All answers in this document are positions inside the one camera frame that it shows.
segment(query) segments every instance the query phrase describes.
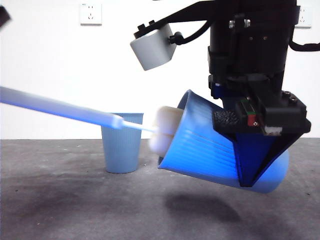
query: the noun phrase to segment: wall outlet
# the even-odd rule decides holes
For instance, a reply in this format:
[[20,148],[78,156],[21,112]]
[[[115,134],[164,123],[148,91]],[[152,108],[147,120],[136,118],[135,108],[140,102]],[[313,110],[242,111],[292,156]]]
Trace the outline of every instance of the wall outlet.
[[309,5],[300,7],[299,22],[295,25],[296,28],[311,28],[312,27],[313,10]]
[[102,25],[102,4],[82,3],[80,5],[81,26]]

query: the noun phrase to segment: light blue plastic cup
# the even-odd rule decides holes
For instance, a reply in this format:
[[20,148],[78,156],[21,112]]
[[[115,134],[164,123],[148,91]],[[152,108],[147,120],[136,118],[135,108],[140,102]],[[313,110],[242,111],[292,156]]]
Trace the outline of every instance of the light blue plastic cup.
[[[142,124],[143,113],[115,113],[125,121]],[[101,127],[105,169],[109,173],[125,174],[138,169],[141,130],[124,127]]]
[[184,109],[171,145],[159,159],[159,168],[239,189],[269,193],[286,176],[289,154],[285,151],[252,187],[241,187],[233,143],[213,129],[212,113],[221,108],[187,91],[178,108]]

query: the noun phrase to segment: gray tabletop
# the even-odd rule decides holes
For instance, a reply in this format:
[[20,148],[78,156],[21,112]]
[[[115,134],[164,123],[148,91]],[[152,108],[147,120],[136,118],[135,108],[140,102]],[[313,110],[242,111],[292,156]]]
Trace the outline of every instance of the gray tabletop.
[[105,172],[101,140],[2,140],[3,240],[319,240],[320,139],[290,148],[283,183],[261,194],[157,169]]

